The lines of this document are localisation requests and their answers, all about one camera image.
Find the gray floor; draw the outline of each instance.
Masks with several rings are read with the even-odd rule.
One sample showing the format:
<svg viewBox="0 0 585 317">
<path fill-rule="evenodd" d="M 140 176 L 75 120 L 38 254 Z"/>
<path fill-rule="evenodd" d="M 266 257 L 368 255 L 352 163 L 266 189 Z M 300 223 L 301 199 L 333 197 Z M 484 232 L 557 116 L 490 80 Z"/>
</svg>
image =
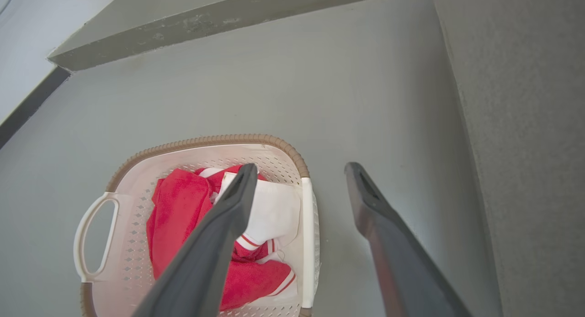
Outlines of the gray floor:
<svg viewBox="0 0 585 317">
<path fill-rule="evenodd" d="M 475 315 L 497 315 L 432 0 L 335 7 L 75 74 L 0 150 L 0 314 L 80 315 L 75 228 L 130 155 L 242 132 L 280 136 L 307 161 L 322 236 L 316 316 L 383 311 L 348 161 L 369 171 Z"/>
</svg>

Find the black trim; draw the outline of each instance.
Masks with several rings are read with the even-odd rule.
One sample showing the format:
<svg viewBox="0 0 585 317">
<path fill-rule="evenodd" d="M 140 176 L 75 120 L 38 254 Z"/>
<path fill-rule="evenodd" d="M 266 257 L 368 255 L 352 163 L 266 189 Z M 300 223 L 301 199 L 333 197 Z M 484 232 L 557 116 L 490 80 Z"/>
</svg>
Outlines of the black trim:
<svg viewBox="0 0 585 317">
<path fill-rule="evenodd" d="M 370 242 L 386 316 L 472 317 L 366 170 L 351 162 L 345 174 L 356 227 Z"/>
<path fill-rule="evenodd" d="M 21 128 L 40 105 L 63 83 L 71 74 L 61 67 L 56 67 L 25 100 L 0 125 L 0 149 Z"/>
</svg>

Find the clothing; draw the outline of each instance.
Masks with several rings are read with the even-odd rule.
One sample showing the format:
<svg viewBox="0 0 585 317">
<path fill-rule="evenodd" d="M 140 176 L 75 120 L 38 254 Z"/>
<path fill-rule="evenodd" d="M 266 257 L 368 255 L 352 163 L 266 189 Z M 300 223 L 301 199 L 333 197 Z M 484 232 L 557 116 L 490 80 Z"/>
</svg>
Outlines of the clothing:
<svg viewBox="0 0 585 317">
<path fill-rule="evenodd" d="M 224 173 L 219 196 L 235 177 L 235 173 Z M 300 210 L 301 196 L 294 186 L 259 180 L 248 226 L 236 242 L 251 250 L 274 238 L 274 250 L 283 248 L 297 236 Z"/>
<path fill-rule="evenodd" d="M 212 196 L 219 194 L 225 173 L 237 173 L 240 167 L 236 165 L 216 173 L 205 169 L 195 173 L 175 169 L 167 178 L 158 181 L 152 197 L 154 209 L 146 223 L 155 279 L 213 208 Z M 265 178 L 259 175 L 259 182 L 261 180 Z M 296 290 L 296 276 L 290 266 L 269 258 L 277 248 L 276 241 L 266 238 L 265 242 L 258 244 L 253 248 L 244 248 L 237 242 L 234 244 L 220 310 L 238 308 L 285 290 Z"/>
</svg>

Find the basket handle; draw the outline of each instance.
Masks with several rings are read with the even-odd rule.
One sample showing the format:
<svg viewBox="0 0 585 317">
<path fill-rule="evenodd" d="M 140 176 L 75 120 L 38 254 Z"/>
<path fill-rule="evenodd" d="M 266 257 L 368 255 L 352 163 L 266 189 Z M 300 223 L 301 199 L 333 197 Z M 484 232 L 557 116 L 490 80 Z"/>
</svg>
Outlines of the basket handle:
<svg viewBox="0 0 585 317">
<path fill-rule="evenodd" d="M 102 263 L 100 264 L 100 267 L 97 269 L 97 271 L 92 273 L 87 269 L 87 265 L 85 264 L 85 237 L 87 235 L 87 230 L 90 228 L 91 221 L 94 219 L 101 207 L 104 206 L 104 203 L 108 201 L 112 201 L 114 203 L 112 225 L 110 226 L 108 242 L 106 242 Z M 79 274 L 81 277 L 81 282 L 94 282 L 96 277 L 104 270 L 110 245 L 112 243 L 113 230 L 114 225 L 116 224 L 119 207 L 120 202 L 117 198 L 117 194 L 114 192 L 104 192 L 101 197 L 96 199 L 96 201 L 90 206 L 90 208 L 81 218 L 79 226 L 77 226 L 75 240 L 73 242 L 73 259 L 75 261 L 75 269 L 77 270 L 77 274 Z"/>
</svg>

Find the concrete ledge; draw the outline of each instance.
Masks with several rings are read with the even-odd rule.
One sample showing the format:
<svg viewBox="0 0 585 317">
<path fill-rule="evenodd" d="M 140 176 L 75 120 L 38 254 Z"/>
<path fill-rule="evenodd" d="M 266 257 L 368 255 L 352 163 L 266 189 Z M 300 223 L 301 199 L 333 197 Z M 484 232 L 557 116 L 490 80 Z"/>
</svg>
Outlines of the concrete ledge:
<svg viewBox="0 0 585 317">
<path fill-rule="evenodd" d="M 80 71 L 172 44 L 356 1 L 361 0 L 223 0 L 66 48 L 85 30 L 81 28 L 48 59 L 69 71 Z"/>
</svg>

